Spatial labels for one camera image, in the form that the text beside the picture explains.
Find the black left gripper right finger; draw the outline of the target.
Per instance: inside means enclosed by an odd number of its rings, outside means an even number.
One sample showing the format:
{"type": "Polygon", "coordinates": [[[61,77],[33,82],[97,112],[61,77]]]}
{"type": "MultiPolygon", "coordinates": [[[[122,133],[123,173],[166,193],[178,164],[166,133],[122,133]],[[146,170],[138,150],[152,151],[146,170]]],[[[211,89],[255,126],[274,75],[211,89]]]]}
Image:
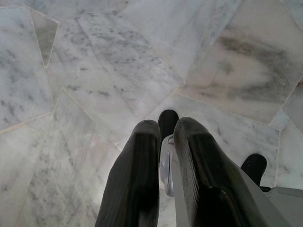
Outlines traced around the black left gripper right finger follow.
{"type": "Polygon", "coordinates": [[[262,225],[239,169],[202,124],[190,117],[179,119],[174,140],[190,226],[262,225]]]}

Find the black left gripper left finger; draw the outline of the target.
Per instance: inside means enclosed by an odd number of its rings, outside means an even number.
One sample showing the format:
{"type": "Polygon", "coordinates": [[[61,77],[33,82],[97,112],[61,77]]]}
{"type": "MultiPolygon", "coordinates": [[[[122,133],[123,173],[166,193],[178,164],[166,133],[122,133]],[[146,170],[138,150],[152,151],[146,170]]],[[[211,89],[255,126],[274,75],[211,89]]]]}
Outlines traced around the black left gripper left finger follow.
{"type": "Polygon", "coordinates": [[[144,120],[135,126],[109,172],[97,227],[157,226],[160,142],[157,122],[144,120]]]}

